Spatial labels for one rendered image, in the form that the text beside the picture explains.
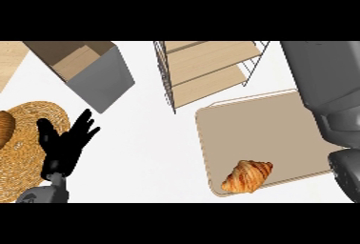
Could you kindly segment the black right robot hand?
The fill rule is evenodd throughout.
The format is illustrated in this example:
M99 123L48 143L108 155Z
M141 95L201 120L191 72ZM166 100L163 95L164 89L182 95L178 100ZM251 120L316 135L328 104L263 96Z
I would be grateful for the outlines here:
M338 185L355 203L360 203L360 150L331 152L330 166Z

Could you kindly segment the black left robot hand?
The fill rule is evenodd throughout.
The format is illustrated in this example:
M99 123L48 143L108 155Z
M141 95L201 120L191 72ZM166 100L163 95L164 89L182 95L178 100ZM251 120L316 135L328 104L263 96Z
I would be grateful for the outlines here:
M54 128L51 121L42 118L37 121L40 145L45 150L45 164L42 178L61 173L64 177L73 174L82 151L101 128L91 129L95 123L89 109L82 113L71 129L63 134Z

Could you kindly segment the beige tray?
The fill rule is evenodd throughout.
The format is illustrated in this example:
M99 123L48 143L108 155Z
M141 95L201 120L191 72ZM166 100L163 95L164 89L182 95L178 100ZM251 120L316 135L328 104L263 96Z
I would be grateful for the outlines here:
M222 188L238 162L274 164L265 187L331 172L328 154L341 149L321 136L297 90L269 92L217 102L195 113L210 189Z

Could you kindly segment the round wicker placemat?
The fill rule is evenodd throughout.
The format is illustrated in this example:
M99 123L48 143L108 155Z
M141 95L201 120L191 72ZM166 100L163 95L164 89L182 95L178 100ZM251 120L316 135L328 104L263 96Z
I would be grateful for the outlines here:
M37 121L46 118L60 134L71 128L68 114L52 102L27 102L8 110L15 118L15 132L0 149L0 203L17 201L20 195L39 187L46 153L39 143Z

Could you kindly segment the brown bread loaf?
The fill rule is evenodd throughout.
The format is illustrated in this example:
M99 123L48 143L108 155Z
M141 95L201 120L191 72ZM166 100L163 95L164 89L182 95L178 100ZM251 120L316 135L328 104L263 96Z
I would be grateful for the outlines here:
M15 132L15 118L7 112L0 111L0 149L9 142Z

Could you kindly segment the golden croissant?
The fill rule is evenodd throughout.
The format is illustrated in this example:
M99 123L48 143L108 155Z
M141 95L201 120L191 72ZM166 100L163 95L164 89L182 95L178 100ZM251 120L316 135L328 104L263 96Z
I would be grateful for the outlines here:
M222 184L223 190L232 193L253 193L263 185L272 171L271 162L241 160Z

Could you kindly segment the open wooden drawer box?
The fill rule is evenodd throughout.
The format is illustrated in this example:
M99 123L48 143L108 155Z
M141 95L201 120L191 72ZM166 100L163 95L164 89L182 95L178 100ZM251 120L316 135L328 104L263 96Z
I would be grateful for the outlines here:
M26 41L24 44L66 82L116 46L111 41Z

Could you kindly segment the pale wood panel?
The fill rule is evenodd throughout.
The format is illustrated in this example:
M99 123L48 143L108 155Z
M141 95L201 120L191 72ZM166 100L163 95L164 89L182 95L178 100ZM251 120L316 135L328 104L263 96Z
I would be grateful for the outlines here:
M0 41L0 92L14 77L29 48L21 41Z

